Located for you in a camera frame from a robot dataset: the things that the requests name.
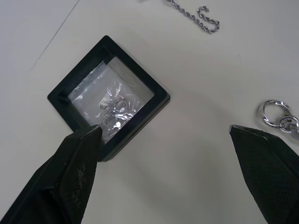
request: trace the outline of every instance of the white surface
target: white surface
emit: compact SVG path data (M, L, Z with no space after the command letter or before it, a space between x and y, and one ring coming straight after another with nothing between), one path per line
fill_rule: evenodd
M39 38L32 48L18 39L24 48L7 49L17 58L1 51L10 66L1 68L0 216L71 133L47 94L109 35L171 102L112 161L98 165L83 223L266 223L228 128L267 130L299 152L297 142L255 119L257 105L269 98L286 101L299 116L299 2L178 3L192 13L207 5L220 31L202 32L166 0L80 0L31 72L19 66Z

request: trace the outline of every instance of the keyring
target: keyring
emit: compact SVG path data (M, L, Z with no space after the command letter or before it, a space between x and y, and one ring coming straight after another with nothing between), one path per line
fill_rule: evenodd
M296 126L292 127L291 122L295 121L296 122ZM283 116L279 119L278 121L279 125L281 126L280 130L285 132L285 133L292 133L293 130L299 130L299 120L298 118L296 118L293 115L287 115L287 116Z
M277 129L281 129L281 128L284 128L284 126L281 126L280 123L274 123L274 122L271 122L269 121L269 119L267 118L266 114L265 114L265 108L266 106L269 106L269 105L277 105L279 106L281 109L284 110L285 112L285 116L289 116L292 114L291 112L291 108L289 107L289 105L287 105L286 103L282 102L282 101L278 101L278 100L273 100L273 99L270 99L270 100L267 100L263 105L262 105L262 109L261 109L261 117L262 117L262 120L263 120L263 123L266 124L267 126L269 127L273 127L273 128L277 128Z

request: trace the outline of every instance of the metal ring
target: metal ring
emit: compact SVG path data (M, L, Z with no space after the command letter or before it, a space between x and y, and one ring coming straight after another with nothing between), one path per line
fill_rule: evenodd
M283 126L281 126L279 123L274 123L274 122L269 121L269 119L265 115L265 108L266 108L266 106L269 106L269 105L277 105L277 106L279 106L281 109L284 110L284 112L285 112L284 115L285 116L288 116L288 115L292 114L291 108L289 107L289 105L287 105L283 101L273 100L273 99L267 100L261 106L261 108L262 108L261 109L261 117L262 117L263 123L266 124L269 127L273 127L273 128L277 128L277 129L283 128Z
M290 128L290 129L286 129L286 128L285 128L285 125L288 123L288 124L289 124L288 126L291 127L291 122L292 122L293 120L296 122L296 126L293 127L293 128ZM298 118L296 118L296 117L293 116L293 115L287 115L287 116L283 116L283 117L281 117L281 118L279 119L278 123L279 123L279 125L281 126L280 130L283 131L283 132L286 132L286 133L292 133L294 129L297 129L297 130L299 129L299 120L298 120Z

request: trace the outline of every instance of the black plastic frame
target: black plastic frame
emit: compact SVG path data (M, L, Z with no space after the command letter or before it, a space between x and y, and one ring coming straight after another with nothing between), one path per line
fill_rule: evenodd
M112 159L170 101L170 95L143 70L109 36L104 36L73 70L48 95L65 122L73 131L89 126L67 98L71 91L101 61L105 64L118 57L153 93L148 103L104 146L98 161Z

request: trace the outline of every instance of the black square display box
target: black square display box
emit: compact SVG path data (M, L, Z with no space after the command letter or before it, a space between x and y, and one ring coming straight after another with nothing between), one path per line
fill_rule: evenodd
M162 110L170 95L104 36L48 95L73 131L103 129L98 161L112 159Z

